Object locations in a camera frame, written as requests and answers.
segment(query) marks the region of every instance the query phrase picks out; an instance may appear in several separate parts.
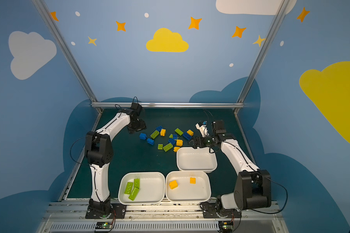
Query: building block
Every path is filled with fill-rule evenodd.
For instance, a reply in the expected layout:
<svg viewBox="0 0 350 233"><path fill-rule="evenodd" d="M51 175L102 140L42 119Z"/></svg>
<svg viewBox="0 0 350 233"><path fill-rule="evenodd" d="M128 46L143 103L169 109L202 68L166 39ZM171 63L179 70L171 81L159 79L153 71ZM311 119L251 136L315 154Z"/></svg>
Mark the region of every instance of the building block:
<svg viewBox="0 0 350 233"><path fill-rule="evenodd" d="M127 182L125 194L128 194L128 195L131 194L131 190L132 190L132 186L133 186L133 185L134 185L134 183L132 183L132 182Z"/></svg>
<svg viewBox="0 0 350 233"><path fill-rule="evenodd" d="M150 137L154 139L154 138L156 138L158 135L159 135L159 131L156 130L156 131L154 131L154 132L150 135Z"/></svg>
<svg viewBox="0 0 350 233"><path fill-rule="evenodd" d="M176 180L173 180L170 182L170 189L175 189L178 186L178 183L176 182Z"/></svg>
<svg viewBox="0 0 350 233"><path fill-rule="evenodd" d="M175 132L179 134L180 136L183 135L183 131L181 131L179 128L175 129Z"/></svg>
<svg viewBox="0 0 350 233"><path fill-rule="evenodd" d="M168 143L166 146L164 146L163 147L163 150L165 151L165 152L167 152L169 149L171 149L172 148L172 144L171 143Z"/></svg>
<svg viewBox="0 0 350 233"><path fill-rule="evenodd" d="M150 139L150 138L147 139L147 142L148 142L150 145L154 145L154 140L152 140L152 139Z"/></svg>
<svg viewBox="0 0 350 233"><path fill-rule="evenodd" d="M183 140L176 140L176 145L181 147L183 145Z"/></svg>
<svg viewBox="0 0 350 233"><path fill-rule="evenodd" d="M188 141L191 140L192 136L189 135L188 133L183 133L183 137L185 137L185 139L187 139Z"/></svg>
<svg viewBox="0 0 350 233"><path fill-rule="evenodd" d="M187 131L187 134L193 136L193 131L189 129L189 130Z"/></svg>
<svg viewBox="0 0 350 233"><path fill-rule="evenodd" d="M140 189L140 179L139 178L134 179L134 187Z"/></svg>
<svg viewBox="0 0 350 233"><path fill-rule="evenodd" d="M168 140L168 142L171 143L171 144L173 144L173 145L175 145L175 143L176 143L176 141L175 141L174 139L172 139L172 138L170 138L170 139Z"/></svg>
<svg viewBox="0 0 350 233"><path fill-rule="evenodd" d="M140 133L139 138L142 139L142 140L146 140L147 139L147 135L144 134L144 133Z"/></svg>
<svg viewBox="0 0 350 233"><path fill-rule="evenodd" d="M161 129L161 136L164 136L166 134L166 129Z"/></svg>
<svg viewBox="0 0 350 233"><path fill-rule="evenodd" d="M134 189L132 190L131 195L128 197L131 201L135 200L137 193L139 192L139 189L134 187Z"/></svg>

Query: green work surface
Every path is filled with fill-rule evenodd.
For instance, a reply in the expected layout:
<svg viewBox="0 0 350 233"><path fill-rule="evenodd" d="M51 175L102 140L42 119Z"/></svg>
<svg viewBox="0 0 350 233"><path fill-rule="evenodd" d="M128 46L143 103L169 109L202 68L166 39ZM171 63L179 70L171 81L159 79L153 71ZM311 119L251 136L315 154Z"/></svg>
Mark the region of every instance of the green work surface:
<svg viewBox="0 0 350 233"><path fill-rule="evenodd" d="M209 109L215 120L224 120L224 127L227 133L233 133L247 156L247 149L238 128L235 116L231 109ZM116 109L105 109L97 125L97 129L109 122L117 113ZM118 197L119 185L124 175L130 172L158 171L165 177L171 171L178 171L176 163L176 152L173 149L164 152L158 150L158 144L167 145L170 134L175 133L179 128L183 132L191 129L194 136L201 133L196 129L199 121L207 120L207 116L202 109L145 109L141 112L142 118L147 128L129 134L127 128L123 128L113 139L113 159L109 165L108 185L111 198ZM209 116L208 130L211 133L212 117ZM154 132L157 126L162 125L166 129L165 136L157 136L154 145L150 145L146 140L139 138L140 133L146 133L147 137ZM183 140L183 147L188 146L188 140L179 136ZM208 174L211 185L211 194L218 195L232 193L235 187L237 174L221 151L216 152L218 167ZM87 159L83 159L83 164L87 164ZM92 193L92 175L89 166L81 165L76 174L73 185L70 188L68 198L90 198Z"/></svg>

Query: star decoration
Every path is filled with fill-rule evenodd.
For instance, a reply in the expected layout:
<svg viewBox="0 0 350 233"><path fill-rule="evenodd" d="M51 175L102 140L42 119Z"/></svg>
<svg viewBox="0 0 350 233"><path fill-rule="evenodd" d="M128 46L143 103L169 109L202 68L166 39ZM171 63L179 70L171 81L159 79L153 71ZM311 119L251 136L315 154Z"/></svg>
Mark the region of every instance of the star decoration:
<svg viewBox="0 0 350 233"><path fill-rule="evenodd" d="M236 27L236 31L235 33L233 34L232 38L233 37L242 37L243 36L243 32L246 28L239 28L239 27Z"/></svg>
<svg viewBox="0 0 350 233"><path fill-rule="evenodd" d="M254 42L253 44L258 44L259 46L261 46L262 41L264 41L266 38L261 38L261 35L258 35L258 40L256 42Z"/></svg>
<svg viewBox="0 0 350 233"><path fill-rule="evenodd" d="M116 22L117 22L117 25L118 25L117 31L119 31L119 30L126 31L126 29L125 29L125 24L126 23L119 23L118 21L116 21Z"/></svg>
<svg viewBox="0 0 350 233"><path fill-rule="evenodd" d="M200 21L201 21L201 19L193 19L191 17L191 25L189 25L188 29L196 28L198 30L198 24L200 23Z"/></svg>
<svg viewBox="0 0 350 233"><path fill-rule="evenodd" d="M297 17L297 19L300 19L301 22L303 22L303 20L305 19L305 17L307 16L307 14L310 13L309 11L306 11L304 8L302 10L302 13Z"/></svg>
<svg viewBox="0 0 350 233"><path fill-rule="evenodd" d="M95 40L97 40L97 39L92 40L92 39L89 38L89 37L88 37L88 39L89 39L89 42L88 42L89 44L94 44L95 46L97 46L97 45L95 44Z"/></svg>
<svg viewBox="0 0 350 233"><path fill-rule="evenodd" d="M54 20L59 21L58 18L56 17L56 12L51 12L51 16Z"/></svg>

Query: white cloud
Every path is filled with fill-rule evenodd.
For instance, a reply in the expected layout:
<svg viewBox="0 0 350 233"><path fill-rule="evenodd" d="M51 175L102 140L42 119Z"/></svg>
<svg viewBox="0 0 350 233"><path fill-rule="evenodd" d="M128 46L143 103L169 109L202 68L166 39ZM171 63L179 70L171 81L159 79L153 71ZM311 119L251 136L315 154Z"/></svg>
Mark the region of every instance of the white cloud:
<svg viewBox="0 0 350 233"><path fill-rule="evenodd" d="M45 40L36 32L15 31L9 36L9 49L14 59L10 69L14 76L24 80L50 61L57 52L53 41Z"/></svg>
<svg viewBox="0 0 350 233"><path fill-rule="evenodd" d="M285 14L297 0L290 0ZM216 9L225 14L275 15L281 0L216 0Z"/></svg>

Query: white tray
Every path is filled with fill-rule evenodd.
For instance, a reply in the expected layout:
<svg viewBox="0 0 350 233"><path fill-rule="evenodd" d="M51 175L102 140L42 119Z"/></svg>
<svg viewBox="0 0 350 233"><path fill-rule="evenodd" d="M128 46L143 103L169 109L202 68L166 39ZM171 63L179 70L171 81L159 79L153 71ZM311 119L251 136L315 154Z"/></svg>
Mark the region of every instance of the white tray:
<svg viewBox="0 0 350 233"><path fill-rule="evenodd" d="M181 171L197 170L206 173L212 172L218 166L215 153L209 153L209 147L182 147L176 153L176 163Z"/></svg>
<svg viewBox="0 0 350 233"><path fill-rule="evenodd" d="M134 182L140 178L139 193L134 201L128 199L125 194L127 182ZM131 172L127 173L121 180L118 191L118 200L124 205L157 204L165 197L165 178L160 172Z"/></svg>
<svg viewBox="0 0 350 233"><path fill-rule="evenodd" d="M196 178L196 184L190 178ZM170 189L169 183L176 180L177 188ZM208 175L203 171L172 171L166 176L166 197L173 203L201 203L211 197Z"/></svg>

